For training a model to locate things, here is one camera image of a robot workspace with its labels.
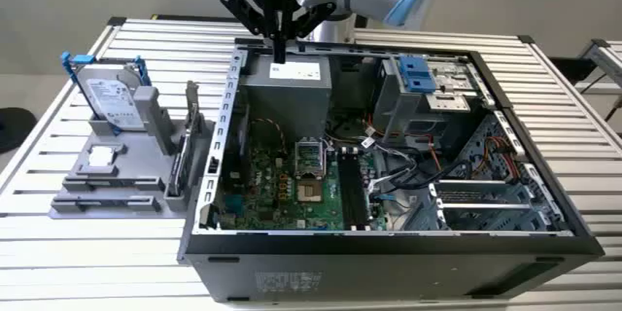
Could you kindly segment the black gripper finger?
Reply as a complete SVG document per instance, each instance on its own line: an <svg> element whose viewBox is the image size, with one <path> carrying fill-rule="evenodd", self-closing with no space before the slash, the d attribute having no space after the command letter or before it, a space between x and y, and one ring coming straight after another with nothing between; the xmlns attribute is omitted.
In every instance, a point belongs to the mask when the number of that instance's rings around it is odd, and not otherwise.
<svg viewBox="0 0 622 311"><path fill-rule="evenodd" d="M281 62L278 6L274 0L221 0L251 34L263 35L273 48L274 62Z"/></svg>
<svg viewBox="0 0 622 311"><path fill-rule="evenodd" d="M295 0L287 0L282 10L282 24L279 33L279 63L286 62L286 47L289 41L306 37L315 27L330 17L337 9L334 2L310 7L306 12L294 19L299 5Z"/></svg>

